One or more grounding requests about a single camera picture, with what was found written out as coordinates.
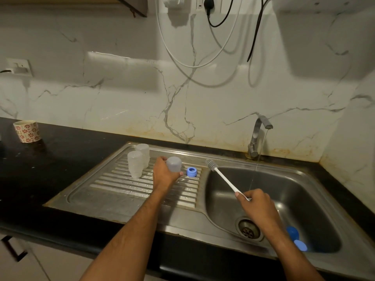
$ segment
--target black plug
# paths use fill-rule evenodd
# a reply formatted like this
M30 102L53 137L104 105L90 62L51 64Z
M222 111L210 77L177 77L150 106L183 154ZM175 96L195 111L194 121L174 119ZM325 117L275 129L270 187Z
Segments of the black plug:
M207 15L210 15L210 11L215 8L215 2L213 0L204 0L204 8L207 11Z

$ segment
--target running water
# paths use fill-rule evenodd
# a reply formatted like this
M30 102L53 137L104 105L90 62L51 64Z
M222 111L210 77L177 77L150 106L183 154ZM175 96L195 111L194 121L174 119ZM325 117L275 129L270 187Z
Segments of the running water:
M249 190L251 190L251 186L253 185L254 177L256 176L256 169L258 168L259 159L260 159L260 156L262 155L263 146L264 146L264 143L265 143L265 138L267 137L267 133L268 133L268 129L267 129L267 131L265 132L265 136L264 136L264 139L263 139L262 147L260 148L260 152L259 152L258 160L256 161L255 170L254 170L253 177L251 178L251 183L250 183L250 188L249 188Z

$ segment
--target brush bristles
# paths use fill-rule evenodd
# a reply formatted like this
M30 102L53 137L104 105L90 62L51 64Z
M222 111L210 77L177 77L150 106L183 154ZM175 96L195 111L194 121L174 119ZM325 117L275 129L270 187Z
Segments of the brush bristles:
M206 160L206 164L209 166L209 168L214 172L215 168L218 167L218 165L209 159Z

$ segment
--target forearm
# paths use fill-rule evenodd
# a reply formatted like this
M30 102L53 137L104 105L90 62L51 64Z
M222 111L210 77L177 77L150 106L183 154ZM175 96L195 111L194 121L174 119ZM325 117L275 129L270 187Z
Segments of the forearm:
M275 231L268 239L280 259L288 281L324 281L286 233Z
M81 281L141 281L156 230L164 194L157 191L92 262Z

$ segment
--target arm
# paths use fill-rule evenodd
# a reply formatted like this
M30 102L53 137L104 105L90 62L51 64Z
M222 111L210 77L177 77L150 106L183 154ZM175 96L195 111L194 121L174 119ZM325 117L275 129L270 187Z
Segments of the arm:
M166 194L182 175L171 173L165 157L156 160L153 192L115 235L81 277L81 281L142 281L154 238L157 216Z
M236 192L236 197L246 214L260 228L274 248L287 280L324 281L315 267L289 238L270 196L261 189L250 190L244 195L250 197L251 201L247 201L243 195Z

